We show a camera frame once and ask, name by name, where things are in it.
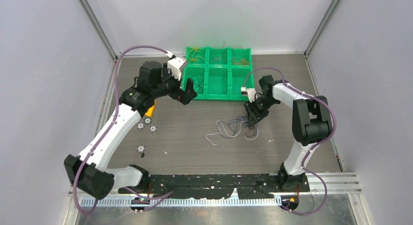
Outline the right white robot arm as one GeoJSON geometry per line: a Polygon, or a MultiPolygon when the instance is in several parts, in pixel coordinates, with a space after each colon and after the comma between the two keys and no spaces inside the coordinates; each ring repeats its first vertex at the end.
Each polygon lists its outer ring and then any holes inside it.
{"type": "Polygon", "coordinates": [[[306,166],[313,152],[333,133],[328,101],[324,96],[302,92],[285,80],[274,80],[270,75],[263,76],[259,85],[261,93],[245,85],[241,87],[241,94],[248,98],[244,107],[249,127],[267,117],[274,104],[283,103],[292,110],[291,128],[295,141],[276,176],[276,186],[291,191],[304,182],[306,166]]]}

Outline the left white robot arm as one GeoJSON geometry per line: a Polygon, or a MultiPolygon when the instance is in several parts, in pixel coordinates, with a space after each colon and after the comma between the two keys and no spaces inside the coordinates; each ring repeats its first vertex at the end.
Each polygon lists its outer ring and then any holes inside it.
{"type": "Polygon", "coordinates": [[[109,161],[126,134],[145,116],[156,99],[169,96],[187,105],[196,96],[193,80],[181,88],[182,71],[187,62],[179,57],[166,63],[147,61],[139,69],[134,84],[118,99],[111,118],[91,143],[77,156],[68,155],[64,166],[74,189],[80,189],[97,200],[112,190],[132,187],[145,192],[150,185],[149,172],[137,165],[109,169],[109,161]]]}

